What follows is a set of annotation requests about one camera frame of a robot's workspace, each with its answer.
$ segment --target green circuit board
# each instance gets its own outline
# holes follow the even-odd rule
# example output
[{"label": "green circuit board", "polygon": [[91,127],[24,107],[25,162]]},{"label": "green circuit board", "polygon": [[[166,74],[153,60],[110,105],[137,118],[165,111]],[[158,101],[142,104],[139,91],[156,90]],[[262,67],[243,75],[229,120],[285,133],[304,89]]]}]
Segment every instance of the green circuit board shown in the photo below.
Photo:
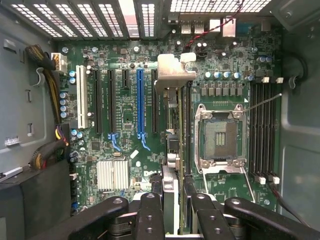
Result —
[{"label": "green circuit board", "polygon": [[[267,74],[267,76],[281,76],[281,62],[277,59],[277,51],[281,49],[281,30],[278,28],[270,32],[247,31],[238,32],[237,47],[230,48],[234,39],[212,37],[199,42],[206,42],[206,56],[197,58],[197,61],[187,65],[188,70],[196,71],[197,77],[191,89],[191,112],[195,111],[200,103],[209,109],[233,110],[236,104],[244,108],[250,106],[250,84],[245,76],[253,74]],[[160,164],[166,161],[166,114],[163,96],[159,96],[158,133],[152,131],[152,70],[157,68],[159,54],[174,54],[177,58],[182,53],[181,47],[176,47],[176,42],[185,45],[190,36],[169,34],[163,40],[153,41],[68,41],[60,42],[59,49],[68,47],[68,71],[75,71],[76,65],[97,66],[101,74],[102,88],[102,134],[97,134],[94,118],[89,121],[89,127],[82,129],[84,144],[79,145],[76,139],[71,142],[71,152],[79,152],[75,166],[77,176],[76,201],[78,208],[93,206],[104,199],[117,195],[133,199],[135,193],[148,192],[151,189],[150,175],[160,172]],[[221,51],[228,53],[221,57]],[[258,56],[272,56],[272,63],[258,63]],[[144,101],[145,101],[145,132],[146,144],[150,151],[142,146],[137,137],[137,69],[144,70]],[[116,106],[116,131],[117,144],[121,152],[113,147],[108,139],[109,130],[109,99],[108,99],[108,70],[115,72],[115,106]],[[124,89],[122,83],[122,70],[129,71],[129,88]],[[205,78],[205,73],[210,72],[211,77]],[[214,72],[240,73],[240,78],[234,80],[213,79]],[[62,76],[60,89],[69,95],[69,116],[63,121],[70,123],[71,129],[77,128],[77,89],[76,84],[69,83],[69,76]],[[210,95],[209,89],[228,89],[227,94]],[[88,78],[87,83],[88,111],[95,111],[95,89],[93,79]],[[280,122],[280,102],[278,100],[276,121]],[[238,140],[242,138],[239,131]],[[279,131],[276,131],[275,145],[279,145]],[[275,149],[275,166],[278,166],[278,150]],[[97,186],[97,163],[106,160],[128,160],[128,189],[114,189],[101,191]],[[192,174],[194,175],[197,191],[205,192],[203,176],[196,170],[192,161]],[[209,193],[213,194],[221,203],[233,196],[251,200],[243,174],[212,174],[206,177]],[[266,185],[259,185],[251,181],[251,187],[258,204],[271,210],[276,209],[276,200]]]}]

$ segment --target red cable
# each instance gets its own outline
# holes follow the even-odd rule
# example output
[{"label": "red cable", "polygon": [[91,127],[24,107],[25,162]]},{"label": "red cable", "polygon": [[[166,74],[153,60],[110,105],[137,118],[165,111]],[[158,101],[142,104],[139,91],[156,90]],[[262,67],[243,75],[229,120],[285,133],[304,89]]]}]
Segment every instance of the red cable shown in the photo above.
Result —
[{"label": "red cable", "polygon": [[226,25],[227,23],[231,22],[231,21],[235,18],[235,16],[236,16],[238,13],[240,13],[240,11],[241,11],[241,9],[242,9],[242,7],[243,7],[243,5],[244,5],[244,2],[245,2],[245,0],[242,0],[242,2],[241,2],[241,4],[239,5],[237,11],[228,19],[228,21],[220,24],[219,26],[216,26],[216,27],[214,27],[214,28],[211,28],[209,31],[204,31],[204,32],[201,33],[200,35],[195,36],[193,39],[191,39],[191,40],[189,41],[189,43],[188,43],[187,45],[185,45],[185,48],[191,47],[191,45],[194,43],[194,41],[195,41],[196,39],[199,39],[199,38],[207,35],[207,34],[210,33],[211,31],[216,30],[216,29],[218,29],[218,28],[221,28],[222,26],[224,26],[224,25]]}]

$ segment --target motherboard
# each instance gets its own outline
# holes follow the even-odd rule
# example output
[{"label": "motherboard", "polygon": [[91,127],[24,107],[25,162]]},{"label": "motherboard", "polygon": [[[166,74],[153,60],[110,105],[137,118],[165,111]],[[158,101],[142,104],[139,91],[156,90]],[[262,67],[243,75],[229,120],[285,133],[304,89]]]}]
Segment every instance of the motherboard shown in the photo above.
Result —
[{"label": "motherboard", "polygon": [[[259,173],[270,166],[274,173],[278,171],[280,99],[247,112],[241,121],[214,114],[199,131],[197,151],[204,159],[242,156],[248,159],[245,174],[220,171],[205,175],[195,162],[199,108],[217,112],[238,106],[248,109],[281,89],[281,84],[269,82],[281,77],[277,57],[281,29],[261,32],[247,25],[239,29],[237,38],[208,35],[190,49],[196,61],[186,68],[196,72],[196,78],[182,89],[183,166],[193,176],[198,192],[212,194],[221,203],[238,196],[275,211],[276,199]],[[169,156],[178,154],[178,101],[169,89],[157,94],[154,84],[158,56],[173,54],[180,59],[189,40],[189,35],[177,30],[162,40],[59,43],[67,57],[68,74],[60,78],[64,93],[60,103],[63,122],[71,128],[70,171],[77,174],[71,191],[75,209],[111,196],[131,201],[136,193],[150,191],[150,176],[160,173]],[[254,79],[260,78],[262,87],[256,87]],[[264,94],[258,99],[256,92]],[[272,116],[272,122],[263,130],[255,128],[264,124],[257,116]],[[266,141],[258,137],[264,133],[272,133],[273,140],[267,141],[272,146],[264,146]],[[272,162],[257,161],[258,155],[263,158],[266,154]]]}]

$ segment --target white label sticker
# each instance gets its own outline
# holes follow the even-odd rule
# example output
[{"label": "white label sticker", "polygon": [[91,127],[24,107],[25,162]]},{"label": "white label sticker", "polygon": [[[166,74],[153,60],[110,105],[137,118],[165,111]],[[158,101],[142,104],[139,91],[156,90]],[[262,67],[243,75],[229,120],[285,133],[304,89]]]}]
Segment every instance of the white label sticker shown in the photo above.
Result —
[{"label": "white label sticker", "polygon": [[138,151],[138,150],[134,150],[134,151],[133,151],[133,153],[131,153],[130,158],[131,158],[131,159],[134,159],[134,158],[135,158],[135,156],[137,156],[137,155],[138,155],[138,153],[139,153],[139,151]]}]

